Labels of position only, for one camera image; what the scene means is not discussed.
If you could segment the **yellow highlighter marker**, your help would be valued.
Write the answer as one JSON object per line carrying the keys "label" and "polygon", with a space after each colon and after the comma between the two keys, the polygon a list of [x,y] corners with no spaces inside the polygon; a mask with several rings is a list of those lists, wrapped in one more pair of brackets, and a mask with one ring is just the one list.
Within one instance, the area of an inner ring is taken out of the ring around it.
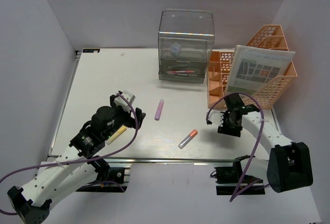
{"label": "yellow highlighter marker", "polygon": [[110,145],[113,141],[115,141],[118,137],[120,137],[127,130],[126,126],[121,126],[114,134],[112,134],[108,140],[106,141],[107,145]]}

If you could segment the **purple highlighter marker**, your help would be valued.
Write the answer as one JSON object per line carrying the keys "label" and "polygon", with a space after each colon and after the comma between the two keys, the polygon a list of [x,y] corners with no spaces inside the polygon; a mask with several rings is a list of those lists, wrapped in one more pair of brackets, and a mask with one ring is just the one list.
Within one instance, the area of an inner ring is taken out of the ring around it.
{"label": "purple highlighter marker", "polygon": [[163,110],[163,106],[164,106],[164,100],[161,99],[158,103],[158,107],[157,107],[157,110],[156,110],[156,113],[155,113],[154,120],[160,120],[162,110]]}

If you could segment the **orange capped marker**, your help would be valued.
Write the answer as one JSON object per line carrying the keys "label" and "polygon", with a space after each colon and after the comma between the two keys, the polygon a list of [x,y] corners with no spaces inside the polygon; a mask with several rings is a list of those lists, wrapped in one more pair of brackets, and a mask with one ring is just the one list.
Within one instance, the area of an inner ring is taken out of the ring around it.
{"label": "orange capped marker", "polygon": [[178,145],[180,149],[183,149],[196,135],[198,134],[197,130],[192,130]]}

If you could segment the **mesh document pouch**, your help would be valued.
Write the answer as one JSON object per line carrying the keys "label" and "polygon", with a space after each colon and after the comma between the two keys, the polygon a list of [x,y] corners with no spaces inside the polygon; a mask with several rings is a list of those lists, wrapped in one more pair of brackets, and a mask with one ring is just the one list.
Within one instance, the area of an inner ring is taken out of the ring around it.
{"label": "mesh document pouch", "polygon": [[239,92],[252,96],[273,78],[283,76],[294,55],[294,51],[237,45],[225,94]]}

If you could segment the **red clear pen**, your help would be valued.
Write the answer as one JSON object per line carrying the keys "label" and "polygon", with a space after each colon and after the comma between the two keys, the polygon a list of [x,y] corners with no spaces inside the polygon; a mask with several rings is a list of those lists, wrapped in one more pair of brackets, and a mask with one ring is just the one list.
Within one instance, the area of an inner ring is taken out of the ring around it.
{"label": "red clear pen", "polygon": [[187,75],[187,74],[194,74],[195,71],[167,71],[167,74],[170,75]]}

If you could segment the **clear acrylic drawer cabinet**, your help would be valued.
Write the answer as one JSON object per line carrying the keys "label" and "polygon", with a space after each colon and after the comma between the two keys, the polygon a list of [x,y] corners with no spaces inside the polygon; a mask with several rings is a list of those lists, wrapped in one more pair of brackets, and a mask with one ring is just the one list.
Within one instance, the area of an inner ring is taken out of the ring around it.
{"label": "clear acrylic drawer cabinet", "polygon": [[[213,13],[207,10],[165,9],[158,29],[158,77],[160,80],[203,83],[215,42]],[[181,45],[178,57],[171,55],[173,43]],[[187,64],[175,70],[170,65]],[[167,71],[195,71],[194,74],[170,75]]]}

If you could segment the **blue clear pen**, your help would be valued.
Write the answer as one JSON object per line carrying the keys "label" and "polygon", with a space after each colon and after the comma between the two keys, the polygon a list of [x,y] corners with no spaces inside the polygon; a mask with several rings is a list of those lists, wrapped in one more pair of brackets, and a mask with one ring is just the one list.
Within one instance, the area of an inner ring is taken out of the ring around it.
{"label": "blue clear pen", "polygon": [[174,68],[175,70],[190,68],[187,64],[178,64],[178,65],[170,65],[168,68]]}

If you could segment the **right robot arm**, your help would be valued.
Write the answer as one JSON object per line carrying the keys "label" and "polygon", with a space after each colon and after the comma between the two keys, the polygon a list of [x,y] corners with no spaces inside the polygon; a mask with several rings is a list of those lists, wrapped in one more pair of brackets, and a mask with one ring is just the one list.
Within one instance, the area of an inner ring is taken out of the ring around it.
{"label": "right robot arm", "polygon": [[233,177],[237,180],[233,195],[243,193],[240,186],[248,178],[268,182],[277,193],[290,191],[313,184],[312,166],[308,146],[294,142],[265,121],[259,104],[246,105],[238,93],[224,97],[227,107],[216,117],[218,133],[240,137],[245,129],[256,143],[250,155],[241,156],[233,162]]}

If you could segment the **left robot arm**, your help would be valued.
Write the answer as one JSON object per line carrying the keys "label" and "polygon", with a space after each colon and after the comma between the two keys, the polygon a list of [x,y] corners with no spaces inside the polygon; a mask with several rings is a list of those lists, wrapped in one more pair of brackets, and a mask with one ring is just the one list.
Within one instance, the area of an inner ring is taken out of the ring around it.
{"label": "left robot arm", "polygon": [[139,130],[146,114],[132,107],[134,100],[128,91],[110,96],[110,104],[97,109],[53,163],[42,165],[44,170],[30,182],[8,190],[10,203],[23,223],[43,223],[66,196],[87,184],[109,180],[110,166],[99,152],[125,129]]}

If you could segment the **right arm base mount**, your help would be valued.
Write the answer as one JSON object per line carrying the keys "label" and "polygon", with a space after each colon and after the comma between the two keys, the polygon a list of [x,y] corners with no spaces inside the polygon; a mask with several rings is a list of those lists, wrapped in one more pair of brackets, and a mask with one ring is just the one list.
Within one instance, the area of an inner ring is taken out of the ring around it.
{"label": "right arm base mount", "polygon": [[[239,172],[234,167],[215,167],[214,171],[210,174],[211,178],[215,179],[216,182],[216,193],[218,196],[229,196],[232,195],[234,189],[240,178]],[[253,186],[248,188],[241,195],[264,195],[265,187],[261,179],[253,176],[245,175],[243,181],[239,187],[239,191],[250,183],[257,181]]]}

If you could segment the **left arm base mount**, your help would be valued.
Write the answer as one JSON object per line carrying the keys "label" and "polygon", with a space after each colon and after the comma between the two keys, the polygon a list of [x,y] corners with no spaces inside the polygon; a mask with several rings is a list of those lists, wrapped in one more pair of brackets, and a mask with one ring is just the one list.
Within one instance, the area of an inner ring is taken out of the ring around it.
{"label": "left arm base mount", "polygon": [[105,181],[88,183],[77,192],[90,193],[124,193],[127,190],[130,177],[130,167],[111,167],[108,178]]}

